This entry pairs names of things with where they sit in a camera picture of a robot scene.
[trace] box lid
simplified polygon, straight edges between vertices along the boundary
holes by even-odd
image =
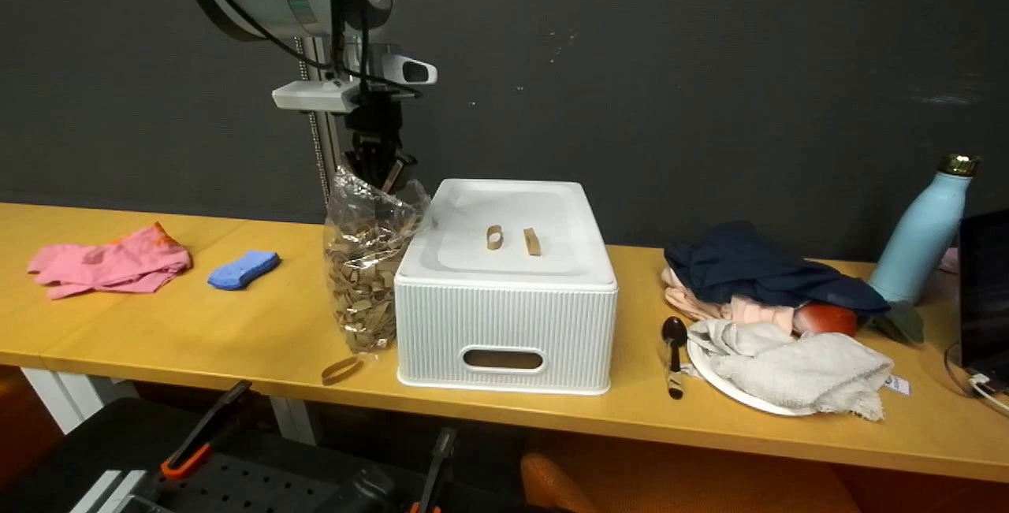
[[[616,290],[585,191],[573,182],[448,179],[428,210],[429,226],[408,247],[398,284],[538,290]],[[500,225],[500,248],[487,228]],[[542,254],[529,254],[532,227]]]

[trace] black spoon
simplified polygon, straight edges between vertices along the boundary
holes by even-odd
[[[683,372],[680,370],[680,347],[687,343],[687,327],[677,316],[666,318],[662,324],[662,339],[669,347],[669,372],[666,374],[666,389],[673,399],[683,398]]]

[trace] plastic bag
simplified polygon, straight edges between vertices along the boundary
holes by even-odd
[[[394,196],[336,167],[323,254],[333,316],[350,351],[385,349],[396,339],[393,278],[430,203],[417,180]]]

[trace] blue sponge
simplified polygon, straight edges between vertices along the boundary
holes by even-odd
[[[281,265],[281,255],[268,250],[250,250],[237,262],[222,265],[210,274],[207,282],[214,288],[238,290]]]

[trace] wooden table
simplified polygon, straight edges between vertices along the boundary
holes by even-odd
[[[965,398],[942,367],[958,336],[956,303],[924,303],[927,341],[859,339],[892,357],[911,396],[883,390],[886,419],[772,416],[699,380],[686,397],[665,393],[659,327],[675,312],[663,299],[662,251],[610,246],[621,286],[612,387],[599,397],[406,387],[396,352],[323,387],[319,373],[348,354],[327,306],[319,225],[136,212],[0,205],[0,363],[63,374],[224,389],[237,379],[282,400],[313,400],[659,442],[1009,482],[1006,417]],[[23,274],[43,243],[102,242],[158,220],[194,253],[195,268],[152,295],[87,294],[50,302]],[[250,248],[283,264],[248,290],[206,284],[212,270]],[[836,263],[868,276],[865,264]]]

